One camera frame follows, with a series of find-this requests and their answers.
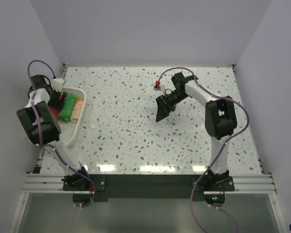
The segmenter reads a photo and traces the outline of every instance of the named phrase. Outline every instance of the table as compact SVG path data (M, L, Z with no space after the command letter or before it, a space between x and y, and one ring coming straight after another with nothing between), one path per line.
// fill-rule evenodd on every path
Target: table
M167 119L155 122L153 84L166 67L69 67L66 86L85 91L87 103L80 133L69 149L90 174L202 174L210 163L211 140L204 126L204 108L187 98ZM222 96L241 102L233 69L191 67L201 84ZM174 89L165 74L162 84ZM238 127L245 114L235 106ZM63 174L45 151L41 174ZM229 145L230 174L261 174L250 130Z

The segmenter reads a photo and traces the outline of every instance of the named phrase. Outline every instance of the red object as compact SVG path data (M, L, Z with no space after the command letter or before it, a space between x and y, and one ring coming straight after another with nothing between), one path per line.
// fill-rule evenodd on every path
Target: red object
M53 107L49 107L49 109L51 110L51 112L53 113L54 117L56 118L56 120L58 119L58 114L59 114L59 110L57 110L56 108Z

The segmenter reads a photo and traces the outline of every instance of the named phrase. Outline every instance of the white wall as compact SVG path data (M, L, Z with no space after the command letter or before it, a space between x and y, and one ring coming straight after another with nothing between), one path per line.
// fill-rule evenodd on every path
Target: white wall
M26 171L38 148L30 145L16 116L28 101L27 64L48 62L59 75L61 63L29 0L0 1L0 233L10 228ZM43 65L32 73L50 75Z
M291 223L291 0L273 0L236 65L251 129Z
M235 64L271 0L31 0L65 63Z

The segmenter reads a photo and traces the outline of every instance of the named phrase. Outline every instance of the green cloth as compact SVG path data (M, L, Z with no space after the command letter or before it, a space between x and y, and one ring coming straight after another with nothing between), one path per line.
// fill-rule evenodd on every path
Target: green cloth
M74 105L78 97L74 94L68 93L64 102L64 107L58 114L59 120L62 122L68 122L70 120Z

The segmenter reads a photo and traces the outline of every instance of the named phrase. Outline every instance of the perforated basket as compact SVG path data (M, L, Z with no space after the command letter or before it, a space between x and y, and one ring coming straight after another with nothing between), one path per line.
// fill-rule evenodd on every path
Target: perforated basket
M61 139L64 141L67 147L72 146L73 143L77 140L77 136L79 134L79 130L81 127L83 113L85 109L85 102L86 102L86 94L83 90L79 88L73 87L64 87L63 91L76 95L78 98L83 99L83 106L80 113L80 118L77 123L69 121L68 123L64 123L58 121L58 124L62 130Z

